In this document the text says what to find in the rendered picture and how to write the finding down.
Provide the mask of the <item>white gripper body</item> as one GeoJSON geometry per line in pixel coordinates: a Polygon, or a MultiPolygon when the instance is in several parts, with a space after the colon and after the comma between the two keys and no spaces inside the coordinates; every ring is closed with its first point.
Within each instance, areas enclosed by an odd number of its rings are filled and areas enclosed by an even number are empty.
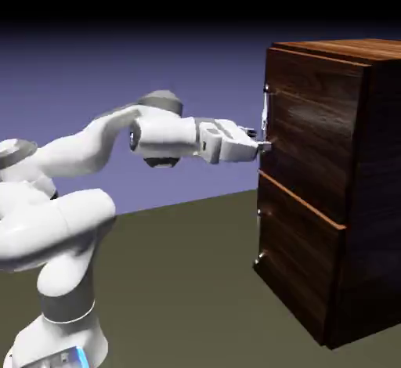
{"type": "Polygon", "coordinates": [[[219,160],[224,162],[251,162],[257,157],[258,143],[244,128],[226,119],[216,119],[215,125],[222,133],[219,160]]]}

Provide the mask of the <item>tall dark wood door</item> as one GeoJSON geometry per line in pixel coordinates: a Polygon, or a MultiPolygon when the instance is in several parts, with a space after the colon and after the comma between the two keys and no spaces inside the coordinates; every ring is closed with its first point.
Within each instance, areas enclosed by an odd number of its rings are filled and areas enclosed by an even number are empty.
{"type": "Polygon", "coordinates": [[[268,140],[262,170],[330,220],[346,220],[353,135],[364,60],[271,46],[268,140]]]}

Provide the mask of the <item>dark wood cabinet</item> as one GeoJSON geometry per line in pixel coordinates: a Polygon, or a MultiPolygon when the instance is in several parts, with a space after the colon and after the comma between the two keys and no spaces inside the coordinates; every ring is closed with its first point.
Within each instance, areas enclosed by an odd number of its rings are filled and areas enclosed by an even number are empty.
{"type": "Polygon", "coordinates": [[[401,40],[275,42],[255,272],[329,349],[401,324],[401,40]]]}

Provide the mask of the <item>short dark wood door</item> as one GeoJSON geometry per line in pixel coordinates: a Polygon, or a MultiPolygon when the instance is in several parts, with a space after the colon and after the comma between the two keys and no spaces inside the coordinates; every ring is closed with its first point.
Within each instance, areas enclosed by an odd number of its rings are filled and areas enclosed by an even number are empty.
{"type": "Polygon", "coordinates": [[[315,341],[325,344],[345,227],[261,171],[257,212],[254,270],[315,341]]]}

